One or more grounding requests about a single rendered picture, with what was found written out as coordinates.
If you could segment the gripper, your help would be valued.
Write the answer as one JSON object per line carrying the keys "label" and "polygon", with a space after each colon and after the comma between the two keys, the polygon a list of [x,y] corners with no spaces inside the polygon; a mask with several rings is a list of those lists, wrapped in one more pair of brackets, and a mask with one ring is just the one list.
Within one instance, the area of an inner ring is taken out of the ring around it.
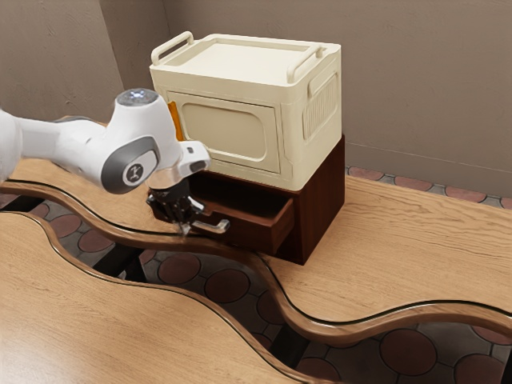
{"label": "gripper", "polygon": [[156,218],[177,224],[182,236],[188,235],[192,223],[205,208],[192,198],[188,180],[162,190],[150,189],[146,203]]}

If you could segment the dark brown cabinet drawer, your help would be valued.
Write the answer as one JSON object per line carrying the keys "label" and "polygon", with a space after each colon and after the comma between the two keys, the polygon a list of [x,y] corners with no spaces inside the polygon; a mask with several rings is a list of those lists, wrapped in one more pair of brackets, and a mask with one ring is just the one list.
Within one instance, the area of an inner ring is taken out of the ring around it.
{"label": "dark brown cabinet drawer", "polygon": [[191,231],[265,254],[275,254],[294,227],[293,200],[263,190],[196,188],[205,206]]}

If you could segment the cream box with lid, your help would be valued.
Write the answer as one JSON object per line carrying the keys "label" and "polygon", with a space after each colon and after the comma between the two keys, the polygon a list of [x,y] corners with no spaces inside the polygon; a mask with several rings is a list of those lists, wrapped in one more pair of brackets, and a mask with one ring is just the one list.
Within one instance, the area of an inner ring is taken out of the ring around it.
{"label": "cream box with lid", "polygon": [[210,170],[297,191],[342,138],[342,48],[186,31],[153,49],[155,90]]}

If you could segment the dark brown wooden cabinet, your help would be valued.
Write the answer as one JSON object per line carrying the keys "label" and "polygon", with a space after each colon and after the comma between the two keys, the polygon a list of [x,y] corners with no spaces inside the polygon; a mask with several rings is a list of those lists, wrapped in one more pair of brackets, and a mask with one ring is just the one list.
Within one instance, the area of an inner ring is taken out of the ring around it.
{"label": "dark brown wooden cabinet", "polygon": [[291,198],[294,227],[277,252],[267,255],[303,265],[344,203],[345,141],[339,140],[310,180],[298,191],[284,190],[207,171],[196,174],[189,181],[191,192],[196,188],[208,191],[243,188],[263,190]]}

